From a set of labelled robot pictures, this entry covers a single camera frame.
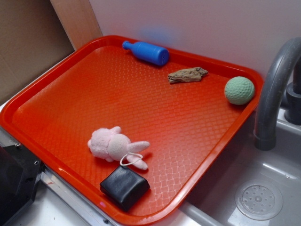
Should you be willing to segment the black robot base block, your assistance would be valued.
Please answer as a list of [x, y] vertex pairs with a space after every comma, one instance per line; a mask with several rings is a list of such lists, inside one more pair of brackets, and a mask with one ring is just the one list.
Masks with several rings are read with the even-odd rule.
[[0, 148], [0, 224], [9, 225], [34, 203], [44, 164], [22, 144]]

